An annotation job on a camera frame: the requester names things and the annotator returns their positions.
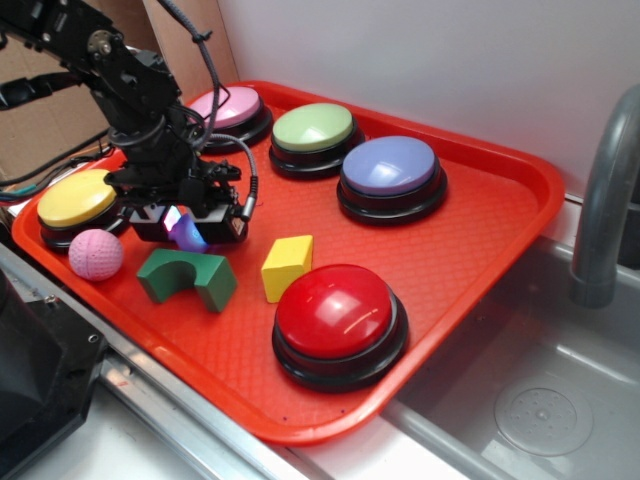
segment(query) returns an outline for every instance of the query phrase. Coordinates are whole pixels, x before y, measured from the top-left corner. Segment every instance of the sink drain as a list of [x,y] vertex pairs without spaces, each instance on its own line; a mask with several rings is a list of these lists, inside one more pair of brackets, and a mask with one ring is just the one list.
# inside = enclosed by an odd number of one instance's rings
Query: sink drain
[[593,413],[582,394],[544,376],[505,388],[496,400],[495,417],[500,432],[513,445],[545,457],[577,450],[593,427]]

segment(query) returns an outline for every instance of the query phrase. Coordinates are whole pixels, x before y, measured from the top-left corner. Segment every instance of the pink button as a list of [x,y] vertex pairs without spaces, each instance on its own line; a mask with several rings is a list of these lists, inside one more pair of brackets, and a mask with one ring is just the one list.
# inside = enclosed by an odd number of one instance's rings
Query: pink button
[[[218,109],[216,128],[227,128],[244,122],[260,109],[258,92],[248,87],[228,87],[231,98]],[[227,92],[220,90],[220,103],[227,98]],[[213,92],[208,92],[196,99],[190,108],[203,117],[211,113]]]

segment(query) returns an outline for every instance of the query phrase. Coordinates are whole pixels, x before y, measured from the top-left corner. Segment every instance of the green arch block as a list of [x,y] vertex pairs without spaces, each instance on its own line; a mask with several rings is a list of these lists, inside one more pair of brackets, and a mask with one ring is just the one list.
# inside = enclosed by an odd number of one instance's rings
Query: green arch block
[[221,312],[238,286],[225,257],[162,248],[153,251],[137,278],[155,303],[195,288],[210,312]]

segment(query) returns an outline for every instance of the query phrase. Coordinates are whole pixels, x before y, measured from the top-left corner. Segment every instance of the sink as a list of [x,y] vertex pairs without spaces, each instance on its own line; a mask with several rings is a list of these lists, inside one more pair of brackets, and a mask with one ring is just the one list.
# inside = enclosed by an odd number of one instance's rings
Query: sink
[[640,276],[568,299],[570,248],[539,239],[384,416],[470,478],[637,478]]

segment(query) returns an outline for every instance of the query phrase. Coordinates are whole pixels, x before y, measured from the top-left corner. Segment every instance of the faucet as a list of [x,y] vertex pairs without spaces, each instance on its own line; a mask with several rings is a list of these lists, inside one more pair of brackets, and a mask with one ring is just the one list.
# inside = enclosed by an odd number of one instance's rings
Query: faucet
[[617,264],[640,268],[640,85],[616,104],[600,139],[584,196],[571,264],[570,298],[603,308]]

